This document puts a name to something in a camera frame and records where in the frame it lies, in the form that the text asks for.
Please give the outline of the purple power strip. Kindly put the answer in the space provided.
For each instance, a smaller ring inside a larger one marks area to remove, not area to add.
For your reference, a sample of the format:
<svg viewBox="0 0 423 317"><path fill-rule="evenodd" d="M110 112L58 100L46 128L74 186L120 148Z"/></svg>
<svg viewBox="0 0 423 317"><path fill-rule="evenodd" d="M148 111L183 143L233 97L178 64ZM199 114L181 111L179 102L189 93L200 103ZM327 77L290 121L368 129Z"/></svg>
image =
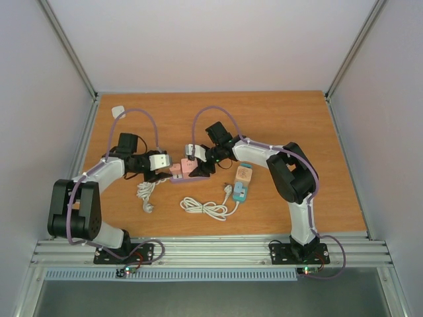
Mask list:
<svg viewBox="0 0 423 317"><path fill-rule="evenodd" d="M183 184L183 183L189 183L189 182L199 182L203 180L209 180L208 177L187 177L184 178L182 174L174 175L173 177L169 178L169 181L172 184Z"/></svg>

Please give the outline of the large pink cube plug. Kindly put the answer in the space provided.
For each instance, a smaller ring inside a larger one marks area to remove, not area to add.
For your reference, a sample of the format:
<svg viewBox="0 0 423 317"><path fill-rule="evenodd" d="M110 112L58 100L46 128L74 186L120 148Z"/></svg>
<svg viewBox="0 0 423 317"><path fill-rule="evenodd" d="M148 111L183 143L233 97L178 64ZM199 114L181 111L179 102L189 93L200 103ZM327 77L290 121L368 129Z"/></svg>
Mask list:
<svg viewBox="0 0 423 317"><path fill-rule="evenodd" d="M180 162L182 177L188 179L190 173L193 172L198 167L197 160L190 160L188 158L182 158Z"/></svg>

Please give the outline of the small pink plug adapter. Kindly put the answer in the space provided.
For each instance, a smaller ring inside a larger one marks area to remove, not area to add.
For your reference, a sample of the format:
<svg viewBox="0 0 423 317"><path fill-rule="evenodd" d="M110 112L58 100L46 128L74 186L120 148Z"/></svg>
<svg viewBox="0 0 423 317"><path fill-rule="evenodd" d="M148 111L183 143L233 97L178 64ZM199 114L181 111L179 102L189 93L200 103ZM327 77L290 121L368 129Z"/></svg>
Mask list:
<svg viewBox="0 0 423 317"><path fill-rule="evenodd" d="M173 164L169 168L169 171L172 174L173 180L183 179L182 168L180 163Z"/></svg>

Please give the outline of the small blue plug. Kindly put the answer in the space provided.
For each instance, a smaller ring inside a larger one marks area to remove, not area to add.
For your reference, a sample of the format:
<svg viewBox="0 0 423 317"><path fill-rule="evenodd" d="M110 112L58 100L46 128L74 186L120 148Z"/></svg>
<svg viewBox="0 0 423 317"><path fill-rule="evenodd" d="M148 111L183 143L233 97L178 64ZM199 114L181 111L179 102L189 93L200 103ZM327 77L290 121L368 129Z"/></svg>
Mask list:
<svg viewBox="0 0 423 317"><path fill-rule="evenodd" d="M233 195L239 197L245 197L247 192L247 187L245 187L241 182L236 182L233 188Z"/></svg>

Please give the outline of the teal power strip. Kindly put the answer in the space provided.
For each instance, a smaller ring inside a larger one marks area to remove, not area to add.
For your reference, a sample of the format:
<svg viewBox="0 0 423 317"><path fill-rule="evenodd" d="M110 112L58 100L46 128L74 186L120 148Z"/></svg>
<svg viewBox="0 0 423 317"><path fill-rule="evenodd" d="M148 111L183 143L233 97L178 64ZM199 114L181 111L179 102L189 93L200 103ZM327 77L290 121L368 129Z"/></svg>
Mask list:
<svg viewBox="0 0 423 317"><path fill-rule="evenodd" d="M235 202L244 203L246 201L251 179L252 166L247 163L241 163L237 167L233 184L232 198Z"/></svg>

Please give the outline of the white plug adapter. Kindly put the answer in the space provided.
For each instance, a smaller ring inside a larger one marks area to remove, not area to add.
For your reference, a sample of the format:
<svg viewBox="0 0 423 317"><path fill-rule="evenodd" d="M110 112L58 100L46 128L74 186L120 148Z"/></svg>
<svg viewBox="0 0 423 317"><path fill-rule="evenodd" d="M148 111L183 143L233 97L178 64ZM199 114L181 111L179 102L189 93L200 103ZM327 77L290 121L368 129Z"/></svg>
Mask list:
<svg viewBox="0 0 423 317"><path fill-rule="evenodd" d="M112 117L120 120L126 117L126 109L123 105L114 106L111 109Z"/></svg>

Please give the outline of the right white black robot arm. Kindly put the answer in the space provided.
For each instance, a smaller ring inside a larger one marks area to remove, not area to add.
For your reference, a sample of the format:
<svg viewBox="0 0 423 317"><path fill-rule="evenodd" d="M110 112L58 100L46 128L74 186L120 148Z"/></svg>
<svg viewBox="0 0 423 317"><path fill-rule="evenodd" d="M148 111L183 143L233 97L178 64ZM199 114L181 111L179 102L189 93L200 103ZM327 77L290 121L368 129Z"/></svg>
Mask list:
<svg viewBox="0 0 423 317"><path fill-rule="evenodd" d="M267 168L279 195L288 203L291 219L288 254L296 262L313 257L320 243L315 227L313 200L319 189L315 169L297 143L267 145L245 137L232 136L221 122L206 129L213 147L189 143L185 154L198 166L191 176L209 177L225 160L246 162Z"/></svg>

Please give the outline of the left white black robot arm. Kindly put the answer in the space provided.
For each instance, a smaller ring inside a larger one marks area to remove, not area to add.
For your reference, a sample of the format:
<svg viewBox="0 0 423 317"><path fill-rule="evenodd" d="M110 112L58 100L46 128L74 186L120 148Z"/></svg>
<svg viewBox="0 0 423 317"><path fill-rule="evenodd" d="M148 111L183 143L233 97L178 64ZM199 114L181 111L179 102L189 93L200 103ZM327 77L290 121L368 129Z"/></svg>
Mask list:
<svg viewBox="0 0 423 317"><path fill-rule="evenodd" d="M91 243L108 252L118 263L125 263L135 252L129 233L102 220L100 195L113 182L128 174L142 175L154 184L170 178L163 168L171 166L166 151L137 153L140 136L121 133L117 146L103 155L87 172L54 183L48 217L48 233L68 239L70 244Z"/></svg>

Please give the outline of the left small circuit board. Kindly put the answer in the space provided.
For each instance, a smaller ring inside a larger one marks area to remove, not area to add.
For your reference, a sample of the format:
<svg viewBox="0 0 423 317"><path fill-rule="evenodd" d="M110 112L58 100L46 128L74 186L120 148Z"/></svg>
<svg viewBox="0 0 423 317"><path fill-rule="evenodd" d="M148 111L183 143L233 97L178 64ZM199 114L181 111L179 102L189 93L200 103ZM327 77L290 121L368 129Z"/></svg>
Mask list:
<svg viewBox="0 0 423 317"><path fill-rule="evenodd" d="M135 267L125 267L122 269L116 269L115 276L116 278L126 278L127 276L137 272Z"/></svg>

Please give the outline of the small circuit board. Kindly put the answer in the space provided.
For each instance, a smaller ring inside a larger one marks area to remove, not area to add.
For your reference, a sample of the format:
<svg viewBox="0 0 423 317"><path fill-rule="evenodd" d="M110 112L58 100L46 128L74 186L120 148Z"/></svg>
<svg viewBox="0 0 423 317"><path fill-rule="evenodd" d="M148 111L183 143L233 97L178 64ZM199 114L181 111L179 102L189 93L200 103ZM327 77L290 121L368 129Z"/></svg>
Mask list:
<svg viewBox="0 0 423 317"><path fill-rule="evenodd" d="M116 278L126 278L127 276L137 272L135 267L125 267L122 269L116 269L115 276Z"/></svg>
<svg viewBox="0 0 423 317"><path fill-rule="evenodd" d="M299 275L314 275L314 274L318 274L320 271L321 271L320 267L305 266L305 267L297 268L297 273Z"/></svg>

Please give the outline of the right small circuit board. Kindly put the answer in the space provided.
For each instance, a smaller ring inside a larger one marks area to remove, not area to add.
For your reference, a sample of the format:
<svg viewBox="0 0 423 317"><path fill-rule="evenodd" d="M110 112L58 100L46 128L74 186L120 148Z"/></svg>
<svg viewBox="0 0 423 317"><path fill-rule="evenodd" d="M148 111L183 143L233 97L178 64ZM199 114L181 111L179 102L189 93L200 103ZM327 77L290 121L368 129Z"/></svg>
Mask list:
<svg viewBox="0 0 423 317"><path fill-rule="evenodd" d="M299 275L314 275L314 274L318 274L320 271L321 271L320 267L305 266L305 267L297 268L297 273Z"/></svg>

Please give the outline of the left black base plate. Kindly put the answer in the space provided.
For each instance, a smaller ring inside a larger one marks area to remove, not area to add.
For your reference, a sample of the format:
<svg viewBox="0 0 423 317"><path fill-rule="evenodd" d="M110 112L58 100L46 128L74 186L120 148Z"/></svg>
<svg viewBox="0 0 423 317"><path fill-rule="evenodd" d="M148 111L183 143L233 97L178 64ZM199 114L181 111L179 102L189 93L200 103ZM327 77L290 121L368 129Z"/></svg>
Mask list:
<svg viewBox="0 0 423 317"><path fill-rule="evenodd" d="M136 247L136 244L131 243L129 247L121 247L119 249L110 249L118 257L113 256L107 251L96 249L93 263L97 265L125 265L132 263L139 263L140 257L143 258L143 263L151 261L154 256L155 246L153 243L147 243L140 246L133 254L130 252Z"/></svg>

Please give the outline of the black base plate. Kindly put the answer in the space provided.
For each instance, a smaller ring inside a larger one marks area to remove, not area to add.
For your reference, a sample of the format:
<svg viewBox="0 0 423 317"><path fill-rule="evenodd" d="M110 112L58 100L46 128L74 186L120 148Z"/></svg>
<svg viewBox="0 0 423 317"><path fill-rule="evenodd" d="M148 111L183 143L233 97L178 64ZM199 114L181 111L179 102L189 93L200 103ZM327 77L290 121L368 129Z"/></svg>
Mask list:
<svg viewBox="0 0 423 317"><path fill-rule="evenodd" d="M319 243L314 251L304 260L295 259L289 243L279 243L275 240L268 245L270 259L273 265L322 265L330 264L330 256L326 244Z"/></svg>
<svg viewBox="0 0 423 317"><path fill-rule="evenodd" d="M119 249L110 249L118 257L113 256L107 251L96 249L93 263L97 265L125 265L132 263L139 263L140 257L143 258L143 263L151 261L154 256L155 246L153 243L147 243L140 246L133 254L130 252L136 247L136 244L131 243L129 247L121 247Z"/></svg>

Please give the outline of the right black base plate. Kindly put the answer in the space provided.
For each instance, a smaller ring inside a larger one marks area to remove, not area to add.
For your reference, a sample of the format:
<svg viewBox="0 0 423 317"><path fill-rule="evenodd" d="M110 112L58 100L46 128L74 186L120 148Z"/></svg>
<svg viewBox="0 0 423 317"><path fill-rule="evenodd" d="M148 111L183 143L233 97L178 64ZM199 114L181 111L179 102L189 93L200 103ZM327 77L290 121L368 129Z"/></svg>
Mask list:
<svg viewBox="0 0 423 317"><path fill-rule="evenodd" d="M268 245L270 259L273 265L322 265L330 264L330 256L326 244L319 243L314 251L304 260L295 259L289 243L279 243L275 240Z"/></svg>

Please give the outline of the aluminium front rail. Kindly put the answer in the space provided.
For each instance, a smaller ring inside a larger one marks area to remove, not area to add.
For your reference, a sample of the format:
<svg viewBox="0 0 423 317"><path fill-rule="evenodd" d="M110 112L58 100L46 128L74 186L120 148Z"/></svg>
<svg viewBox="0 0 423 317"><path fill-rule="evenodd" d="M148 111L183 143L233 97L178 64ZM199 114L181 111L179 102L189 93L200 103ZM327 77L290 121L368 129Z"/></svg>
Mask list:
<svg viewBox="0 0 423 317"><path fill-rule="evenodd" d="M165 255L153 263L155 267L269 267L277 258L268 242L263 239L164 239ZM367 240L341 240L338 244L327 241L330 263L328 268L392 267L393 261L383 242ZM96 254L92 246L70 246L62 240L37 243L31 258L34 265L78 266L93 265Z"/></svg>

